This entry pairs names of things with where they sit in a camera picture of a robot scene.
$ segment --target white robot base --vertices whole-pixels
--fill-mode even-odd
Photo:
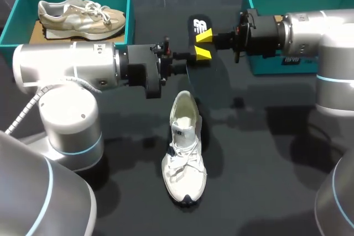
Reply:
[[[72,171],[99,162],[103,139],[91,92],[76,84],[61,85],[44,94],[38,106],[45,132],[21,139],[22,143]]]
[[[96,145],[76,154],[63,154],[54,149],[46,132],[21,138],[20,141],[34,152],[40,153],[74,172],[94,167],[103,156],[103,142],[101,140]]]

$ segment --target shoe box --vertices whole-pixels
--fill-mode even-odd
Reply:
[[[41,0],[16,0],[11,13],[6,21],[0,37],[0,53],[5,58],[8,66],[12,66],[12,56],[20,44],[41,44],[70,41],[86,41],[83,39],[46,40],[43,27],[38,20],[38,2]],[[64,0],[45,0],[59,3]],[[124,34],[106,41],[115,43],[118,49],[125,49],[134,42],[135,17],[132,0],[90,0],[103,6],[109,6],[126,14]]]

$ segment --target shoelace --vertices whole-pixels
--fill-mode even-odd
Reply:
[[[94,14],[95,16],[100,15],[102,17],[103,23],[110,23],[111,17],[107,14],[107,12],[103,11],[105,8],[109,8],[109,6],[101,6],[100,4],[89,0],[85,0],[85,2],[87,2],[87,4],[85,6],[85,10],[81,12],[82,14]]]
[[[196,140],[196,142],[189,148],[181,148],[177,145],[173,145],[173,143],[170,143],[170,147],[172,147],[176,152],[176,155],[171,158],[172,163],[170,165],[171,169],[176,170],[175,173],[177,173],[178,169],[186,165],[195,168],[199,172],[203,172],[203,169],[200,169],[200,159],[198,159],[197,156],[197,145],[198,140]]]

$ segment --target teal box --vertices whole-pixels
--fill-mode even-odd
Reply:
[[[40,0],[16,0],[10,16],[0,37],[0,53],[6,63],[12,66],[12,56],[20,44],[29,43],[35,21],[38,19],[38,2]],[[62,2],[64,0],[45,0]],[[125,49],[134,42],[135,18],[132,0],[91,0],[112,9],[118,9],[126,14],[126,29],[124,42],[116,43],[119,49]]]
[[[354,0],[242,0],[241,11],[248,8],[256,8],[259,15],[284,15],[288,12],[354,8]],[[283,56],[267,59],[261,56],[249,56],[248,59],[255,75],[317,72],[317,63],[309,59],[301,58],[297,65],[282,65]]]

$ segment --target shoe tongue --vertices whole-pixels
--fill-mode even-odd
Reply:
[[[171,129],[174,135],[174,143],[181,148],[188,148],[195,142],[195,128],[188,127],[182,128],[177,122],[171,125]]]

